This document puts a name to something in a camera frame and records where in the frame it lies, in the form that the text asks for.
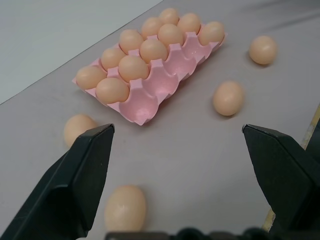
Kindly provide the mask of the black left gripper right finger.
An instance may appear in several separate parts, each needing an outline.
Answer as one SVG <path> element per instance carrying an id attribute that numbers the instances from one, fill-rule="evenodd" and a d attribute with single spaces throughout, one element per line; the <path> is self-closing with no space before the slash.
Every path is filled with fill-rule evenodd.
<path id="1" fill-rule="evenodd" d="M 242 128 L 257 182 L 275 214 L 276 240 L 320 240 L 320 163 L 291 136 L 245 124 Z"/>

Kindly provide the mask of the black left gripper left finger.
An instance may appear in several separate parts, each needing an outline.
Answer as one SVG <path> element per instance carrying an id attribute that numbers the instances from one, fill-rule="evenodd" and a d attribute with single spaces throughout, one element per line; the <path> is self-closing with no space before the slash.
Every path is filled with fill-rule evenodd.
<path id="1" fill-rule="evenodd" d="M 115 127 L 87 130 L 42 176 L 0 240 L 77 240 L 93 227 Z"/>

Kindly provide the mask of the pink egg tray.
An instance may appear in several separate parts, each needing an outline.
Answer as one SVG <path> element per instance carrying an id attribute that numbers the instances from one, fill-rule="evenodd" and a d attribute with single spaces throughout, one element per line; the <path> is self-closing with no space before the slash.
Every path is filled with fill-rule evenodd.
<path id="1" fill-rule="evenodd" d="M 183 45 L 170 44 L 165 61 L 156 59 L 148 63 L 149 75 L 146 79 L 139 78 L 127 82 L 127 100 L 107 104 L 107 107 L 139 126 L 150 121 L 156 115 L 160 104 L 176 92 L 180 82 L 190 77 L 196 67 L 223 44 L 226 32 L 222 42 L 200 44 L 198 35 L 205 25 L 200 26 L 198 34 L 186 32 Z"/>

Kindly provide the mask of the beige egg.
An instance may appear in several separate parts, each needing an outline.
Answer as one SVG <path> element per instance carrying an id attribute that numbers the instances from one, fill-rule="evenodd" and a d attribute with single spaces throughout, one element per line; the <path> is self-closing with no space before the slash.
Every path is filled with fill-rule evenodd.
<path id="1" fill-rule="evenodd" d="M 127 55 L 120 60 L 118 72 L 127 83 L 131 80 L 146 79 L 150 73 L 148 65 L 139 56 L 134 55 Z"/>
<path id="2" fill-rule="evenodd" d="M 168 50 L 165 45 L 157 39 L 145 40 L 139 49 L 141 58 L 148 64 L 151 60 L 162 59 L 165 61 L 168 58 Z"/>
<path id="3" fill-rule="evenodd" d="M 119 36 L 119 46 L 125 54 L 131 50 L 139 49 L 144 42 L 140 33 L 134 29 L 126 29 Z"/>
<path id="4" fill-rule="evenodd" d="M 126 101 L 130 88 L 118 78 L 107 77 L 97 84 L 95 94 L 102 104 L 113 104 Z"/>
<path id="5" fill-rule="evenodd" d="M 199 32 L 198 40 L 202 46 L 209 43 L 221 43 L 225 36 L 225 28 L 221 22 L 212 21 L 207 23 Z"/>
<path id="6" fill-rule="evenodd" d="M 214 109 L 223 116 L 237 114 L 245 101 L 243 87 L 236 81 L 224 81 L 213 94 L 212 104 Z"/>
<path id="7" fill-rule="evenodd" d="M 107 48 L 100 58 L 101 65 L 105 70 L 115 68 L 126 54 L 120 48 Z"/>
<path id="8" fill-rule="evenodd" d="M 277 43 L 266 35 L 256 37 L 250 44 L 250 58 L 259 65 L 270 65 L 277 56 Z"/>
<path id="9" fill-rule="evenodd" d="M 79 69 L 75 76 L 77 85 L 83 89 L 93 89 L 107 77 L 107 73 L 96 65 L 88 65 Z"/>
<path id="10" fill-rule="evenodd" d="M 135 185 L 117 187 L 109 196 L 104 209 L 104 222 L 109 232 L 138 232 L 143 229 L 147 201 Z"/>
<path id="11" fill-rule="evenodd" d="M 164 24 L 177 25 L 179 22 L 179 13 L 175 8 L 166 8 L 159 14 L 159 19 Z"/>
<path id="12" fill-rule="evenodd" d="M 158 39 L 168 47 L 170 44 L 184 44 L 184 34 L 179 27 L 174 24 L 164 24 L 160 27 Z"/>
<path id="13" fill-rule="evenodd" d="M 88 115 L 74 115 L 64 126 L 63 134 L 65 144 L 70 148 L 78 136 L 97 126 L 98 124 Z"/>
<path id="14" fill-rule="evenodd" d="M 201 28 L 201 20 L 195 13 L 186 13 L 179 19 L 177 27 L 184 33 L 195 32 L 198 34 Z"/>
<path id="15" fill-rule="evenodd" d="M 143 23 L 141 27 L 141 35 L 144 39 L 148 36 L 157 35 L 163 24 L 164 23 L 158 17 L 150 17 Z"/>

